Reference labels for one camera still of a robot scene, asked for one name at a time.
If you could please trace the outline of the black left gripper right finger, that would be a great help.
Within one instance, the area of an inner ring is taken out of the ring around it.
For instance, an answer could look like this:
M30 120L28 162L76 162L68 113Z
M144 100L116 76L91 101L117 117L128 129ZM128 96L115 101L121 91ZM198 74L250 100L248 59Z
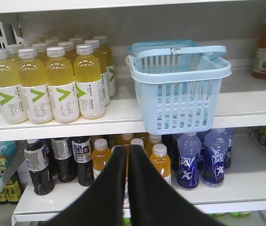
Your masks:
M221 225L180 196L139 145L132 145L129 151L128 193L133 226Z

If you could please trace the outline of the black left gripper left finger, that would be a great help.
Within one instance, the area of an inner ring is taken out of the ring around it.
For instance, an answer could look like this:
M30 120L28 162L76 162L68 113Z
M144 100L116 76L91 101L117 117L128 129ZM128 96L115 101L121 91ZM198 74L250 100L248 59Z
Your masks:
M116 146L93 184L46 226L122 226L126 149Z

